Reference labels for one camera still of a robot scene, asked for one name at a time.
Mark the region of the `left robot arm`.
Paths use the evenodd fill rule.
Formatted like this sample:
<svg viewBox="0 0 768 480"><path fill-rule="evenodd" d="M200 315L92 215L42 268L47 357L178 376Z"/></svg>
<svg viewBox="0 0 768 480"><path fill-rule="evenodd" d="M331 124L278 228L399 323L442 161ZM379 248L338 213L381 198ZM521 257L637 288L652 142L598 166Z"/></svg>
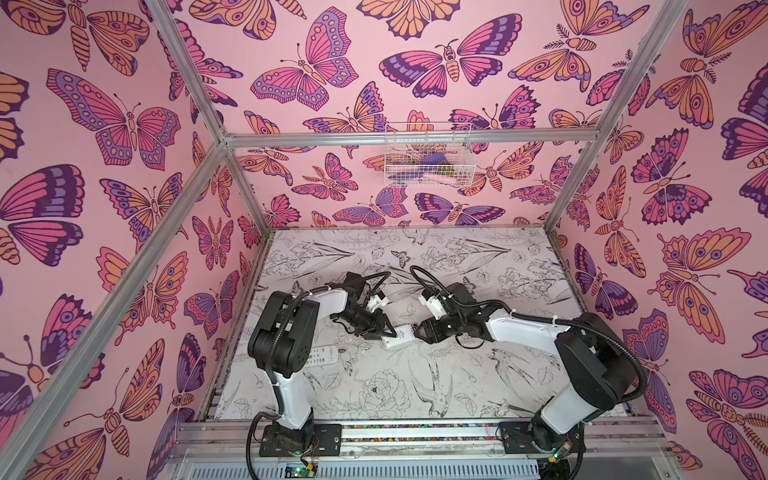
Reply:
<svg viewBox="0 0 768 480"><path fill-rule="evenodd" d="M329 319L354 337L365 340L395 338L383 308L382 291L389 271L362 276L349 272L340 283L324 284L299 293L273 292L247 344L247 353L265 372L277 402L268 418L290 433L308 435L313 411L301 370L313 348L318 322Z"/></svg>

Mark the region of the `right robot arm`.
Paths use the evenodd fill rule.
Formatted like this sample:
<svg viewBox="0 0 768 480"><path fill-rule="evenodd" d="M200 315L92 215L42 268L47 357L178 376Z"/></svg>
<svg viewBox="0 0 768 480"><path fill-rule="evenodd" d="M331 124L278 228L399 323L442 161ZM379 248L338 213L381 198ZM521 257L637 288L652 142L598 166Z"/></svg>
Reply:
<svg viewBox="0 0 768 480"><path fill-rule="evenodd" d="M530 347L559 360L569 384L536 411L526 431L542 453L572 445L582 424L647 390L639 358L592 313L576 319L527 315L500 300L477 301L459 284L428 286L419 300L431 317L419 324L415 337L428 344L468 335Z"/></svg>

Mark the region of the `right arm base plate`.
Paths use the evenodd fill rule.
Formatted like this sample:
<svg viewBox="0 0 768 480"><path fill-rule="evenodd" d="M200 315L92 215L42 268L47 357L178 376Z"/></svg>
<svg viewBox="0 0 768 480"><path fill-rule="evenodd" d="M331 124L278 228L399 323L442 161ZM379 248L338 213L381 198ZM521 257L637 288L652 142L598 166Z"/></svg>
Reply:
<svg viewBox="0 0 768 480"><path fill-rule="evenodd" d="M497 438L506 454L546 455L562 458L583 446L584 425L577 424L566 433L558 433L544 421L500 422Z"/></svg>

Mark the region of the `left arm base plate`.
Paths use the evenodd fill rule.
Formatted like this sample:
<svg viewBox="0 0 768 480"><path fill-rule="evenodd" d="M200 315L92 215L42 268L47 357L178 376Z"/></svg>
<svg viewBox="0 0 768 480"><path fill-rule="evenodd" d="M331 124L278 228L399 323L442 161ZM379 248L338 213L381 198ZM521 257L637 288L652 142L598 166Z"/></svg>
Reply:
<svg viewBox="0 0 768 480"><path fill-rule="evenodd" d="M278 423L265 428L260 457L299 457L302 454L319 457L340 455L341 424L311 424L302 429L289 429Z"/></svg>

